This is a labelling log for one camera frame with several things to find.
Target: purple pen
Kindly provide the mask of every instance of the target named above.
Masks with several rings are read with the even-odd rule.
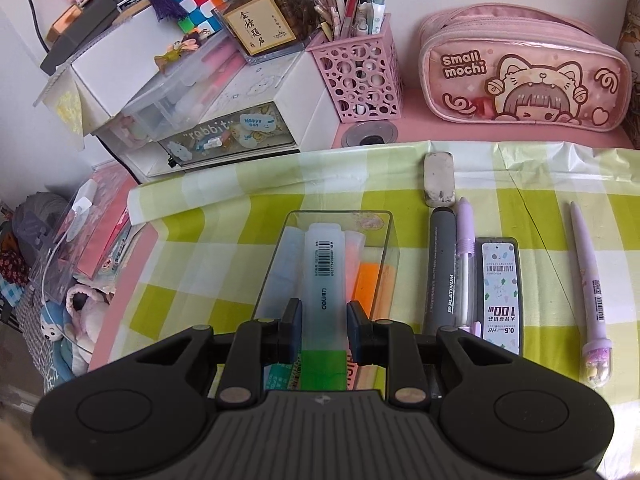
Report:
[[[456,324],[467,332],[471,332],[475,317],[475,252],[474,211],[469,201],[462,197],[458,201],[456,214],[456,265],[458,276],[456,279],[454,314],[456,316]]]
[[[593,388],[609,381],[612,373],[612,347],[607,339],[602,290],[593,243],[580,207],[571,202],[571,223],[574,228],[575,249],[578,253],[584,313],[587,320],[587,343],[582,347],[584,378]]]

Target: stuffed animal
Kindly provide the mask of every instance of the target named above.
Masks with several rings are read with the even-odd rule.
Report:
[[[87,296],[84,306],[80,310],[74,308],[74,296]],[[74,285],[66,292],[66,311],[71,317],[76,342],[80,347],[80,355],[87,362],[91,362],[95,343],[98,341],[102,321],[107,313],[109,304],[97,290],[86,285]]]
[[[47,301],[47,306],[40,310],[40,329],[46,339],[53,341],[53,367],[58,372],[60,382],[86,373],[88,364],[81,356],[78,346],[73,343],[74,327],[65,308]]]

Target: dirty eraser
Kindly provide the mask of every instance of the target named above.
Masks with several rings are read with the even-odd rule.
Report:
[[[453,155],[427,153],[424,157],[424,201],[429,207],[451,207],[456,201]]]

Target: pencil case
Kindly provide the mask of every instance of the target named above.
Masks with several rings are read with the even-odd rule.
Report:
[[[431,14],[419,38],[424,97],[443,119],[604,132],[625,116],[629,63],[585,23],[487,3]]]

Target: black marker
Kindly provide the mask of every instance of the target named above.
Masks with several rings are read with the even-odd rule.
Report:
[[[456,267],[456,215],[448,207],[434,209],[430,219],[427,304],[422,333],[435,335],[454,326],[453,295]]]

